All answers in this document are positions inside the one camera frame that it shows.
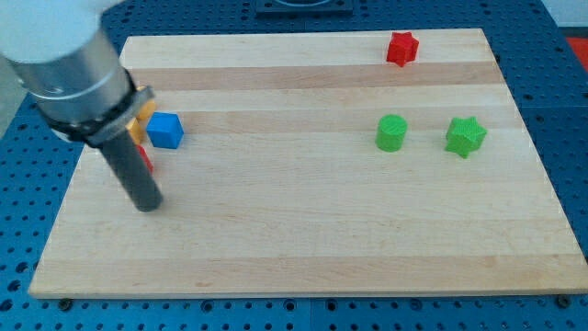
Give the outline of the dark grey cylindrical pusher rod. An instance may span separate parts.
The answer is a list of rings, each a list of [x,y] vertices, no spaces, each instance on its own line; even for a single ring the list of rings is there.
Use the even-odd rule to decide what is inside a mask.
[[[138,211],[155,211],[161,205],[163,195],[127,131],[104,142],[99,150]]]

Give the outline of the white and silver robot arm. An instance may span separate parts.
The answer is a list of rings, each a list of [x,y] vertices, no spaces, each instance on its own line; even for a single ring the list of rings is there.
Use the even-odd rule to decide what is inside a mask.
[[[118,0],[4,1],[1,56],[35,98],[51,130],[98,149],[137,210],[156,210],[163,195],[128,123],[151,99],[138,89],[103,29]]]

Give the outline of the yellow block behind arm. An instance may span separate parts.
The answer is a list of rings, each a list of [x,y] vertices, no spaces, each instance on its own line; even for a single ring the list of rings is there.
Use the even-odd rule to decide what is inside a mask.
[[[139,86],[137,95],[139,97],[139,110],[135,118],[137,120],[147,120],[156,110],[154,94],[149,86]]]

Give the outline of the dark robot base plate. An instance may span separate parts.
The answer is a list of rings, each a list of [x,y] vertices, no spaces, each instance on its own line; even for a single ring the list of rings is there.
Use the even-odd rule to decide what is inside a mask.
[[[351,14],[354,0],[254,0],[255,13],[270,15]]]

